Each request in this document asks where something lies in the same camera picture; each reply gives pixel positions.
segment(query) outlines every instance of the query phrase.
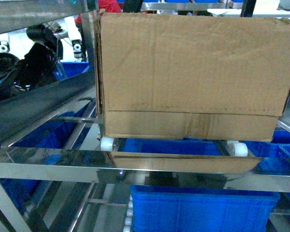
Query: stainless steel rack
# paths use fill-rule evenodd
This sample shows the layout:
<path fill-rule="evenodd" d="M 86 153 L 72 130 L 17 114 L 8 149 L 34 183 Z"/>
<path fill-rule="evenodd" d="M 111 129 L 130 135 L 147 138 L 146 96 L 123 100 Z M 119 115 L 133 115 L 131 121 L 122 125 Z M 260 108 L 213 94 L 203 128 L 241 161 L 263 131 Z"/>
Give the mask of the stainless steel rack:
<path fill-rule="evenodd" d="M 119 219 L 108 219 L 109 227 L 104 229 L 121 231 L 129 185 L 155 185 L 152 174 L 157 172 L 171 177 L 172 181 L 164 183 L 166 186 L 290 192 L 290 170 L 277 172 L 260 168 L 265 162 L 290 163 L 290 159 L 256 158 L 253 154 L 247 158 L 230 157 L 219 141 L 217 145 L 223 154 L 220 157 L 125 153 L 120 151 L 124 140 L 118 141 L 114 152 L 75 150 L 75 142 L 83 129 L 88 124 L 102 123 L 100 118 L 91 118 L 96 96 L 92 22 L 98 17 L 97 6 L 94 0 L 0 0 L 0 33 L 81 14 L 91 66 L 88 72 L 71 79 L 0 102 L 0 178 L 43 180 L 46 186 L 44 197 L 34 203 L 35 196 L 32 196 L 24 203 L 24 212 L 19 212 L 0 184 L 1 231 L 76 231 L 89 205 L 95 215 L 91 219 L 91 226 L 96 225 L 95 231 L 102 231 L 99 220 L 107 217 L 106 207 L 117 212 Z M 225 3 L 144 3 L 142 10 L 226 7 Z M 233 7 L 241 8 L 242 4 Z M 88 103 L 81 118 L 57 117 L 61 112 L 82 108 Z M 50 120 L 78 123 L 64 149 L 12 147 Z M 278 125 L 290 131 L 290 100 Z M 44 161 L 55 153 L 60 154 L 57 165 L 45 165 Z M 59 192 L 67 192 L 66 201 L 56 218 L 50 220 L 49 211 L 54 199 L 61 196 Z M 121 198 L 122 203 L 116 203 L 111 195 Z M 273 214 L 286 212 L 289 213 L 286 209 L 276 209 Z M 112 222 L 116 222 L 116 229 L 111 226 Z"/>

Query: cardboard box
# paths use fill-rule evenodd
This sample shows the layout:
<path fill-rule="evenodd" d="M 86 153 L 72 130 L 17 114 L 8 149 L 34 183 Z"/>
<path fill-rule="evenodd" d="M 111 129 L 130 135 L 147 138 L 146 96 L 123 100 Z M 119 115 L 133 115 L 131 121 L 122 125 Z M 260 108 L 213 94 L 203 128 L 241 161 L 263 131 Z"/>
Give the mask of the cardboard box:
<path fill-rule="evenodd" d="M 272 139 L 290 92 L 290 20 L 105 14 L 99 32 L 105 135 Z"/>

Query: person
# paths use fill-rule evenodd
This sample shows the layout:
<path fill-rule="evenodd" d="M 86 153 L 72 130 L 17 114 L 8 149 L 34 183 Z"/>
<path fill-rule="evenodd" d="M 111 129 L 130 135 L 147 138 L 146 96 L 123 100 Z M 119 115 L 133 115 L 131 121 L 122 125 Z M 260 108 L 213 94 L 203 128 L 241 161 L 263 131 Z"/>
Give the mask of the person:
<path fill-rule="evenodd" d="M 98 0 L 99 3 L 99 8 L 100 9 L 105 9 L 105 12 L 108 13 L 121 13 L 121 8 L 118 5 L 117 0 Z M 86 61 L 86 45 L 85 45 L 85 37 L 84 37 L 84 32 L 82 28 L 82 18 L 81 15 L 79 14 L 78 17 L 75 19 L 75 24 L 81 33 L 82 36 L 82 54 L 83 54 L 83 59 L 82 61 Z"/>

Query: white roller wheel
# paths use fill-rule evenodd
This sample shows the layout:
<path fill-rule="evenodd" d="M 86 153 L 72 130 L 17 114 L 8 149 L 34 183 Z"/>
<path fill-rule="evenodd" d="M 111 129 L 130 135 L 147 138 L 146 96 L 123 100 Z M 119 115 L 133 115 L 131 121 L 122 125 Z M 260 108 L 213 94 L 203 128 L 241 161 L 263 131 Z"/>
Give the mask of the white roller wheel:
<path fill-rule="evenodd" d="M 82 47 L 81 47 L 81 45 L 79 43 L 77 43 L 77 44 L 74 45 L 74 51 L 75 52 L 80 52 L 81 49 L 82 49 Z"/>
<path fill-rule="evenodd" d="M 229 145 L 230 156 L 247 157 L 248 148 L 244 143 L 232 143 Z"/>
<path fill-rule="evenodd" d="M 1 52 L 9 52 L 10 51 L 9 47 L 5 44 L 0 45 L 0 50 L 1 50 Z"/>
<path fill-rule="evenodd" d="M 125 225 L 126 226 L 131 226 L 132 225 L 132 217 L 126 217 Z"/>
<path fill-rule="evenodd" d="M 129 202 L 129 203 L 128 203 L 128 208 L 129 208 L 129 209 L 133 209 L 133 203 L 132 203 L 132 202 Z"/>
<path fill-rule="evenodd" d="M 238 141 L 237 140 L 227 140 L 227 145 L 230 145 L 233 143 L 238 143 Z"/>
<path fill-rule="evenodd" d="M 128 209 L 127 210 L 127 216 L 132 217 L 133 216 L 133 209 Z"/>
<path fill-rule="evenodd" d="M 130 232 L 131 226 L 125 226 L 123 232 Z"/>
<path fill-rule="evenodd" d="M 101 151 L 113 151 L 114 138 L 102 137 L 101 139 Z"/>

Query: red clothing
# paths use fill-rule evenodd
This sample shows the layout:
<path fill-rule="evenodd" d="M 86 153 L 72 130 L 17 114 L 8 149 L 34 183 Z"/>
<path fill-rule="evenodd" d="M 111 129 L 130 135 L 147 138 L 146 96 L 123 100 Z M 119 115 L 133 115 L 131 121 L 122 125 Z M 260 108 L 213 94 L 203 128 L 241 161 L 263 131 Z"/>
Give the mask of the red clothing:
<path fill-rule="evenodd" d="M 121 9 L 118 5 L 117 0 L 98 0 L 99 8 L 105 9 L 106 12 L 109 13 L 121 13 Z M 82 19 L 80 14 L 78 15 L 75 23 L 82 23 Z"/>

